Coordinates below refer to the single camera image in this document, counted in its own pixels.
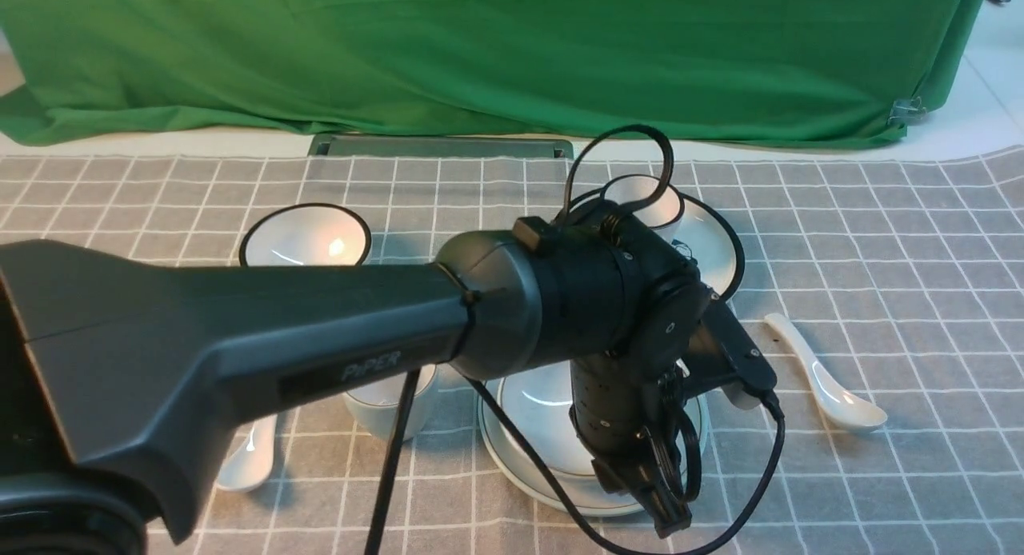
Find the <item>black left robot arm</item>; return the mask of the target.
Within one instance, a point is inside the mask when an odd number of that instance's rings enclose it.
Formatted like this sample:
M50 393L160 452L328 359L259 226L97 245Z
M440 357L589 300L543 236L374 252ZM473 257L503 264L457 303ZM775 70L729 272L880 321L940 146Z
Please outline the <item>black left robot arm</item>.
M165 267L2 246L2 551L182 543L234 430L434 362L490 381L615 355L658 380L712 299L633 217L452 237L421 265Z

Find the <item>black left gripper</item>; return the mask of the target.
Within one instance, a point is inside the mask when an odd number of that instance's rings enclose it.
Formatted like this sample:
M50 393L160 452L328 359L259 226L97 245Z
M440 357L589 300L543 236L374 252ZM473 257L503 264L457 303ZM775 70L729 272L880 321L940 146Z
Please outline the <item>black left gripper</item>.
M603 492L636 494L658 539L688 529L695 494L695 424L685 413L687 373L656 377L600 353L570 361L573 422Z

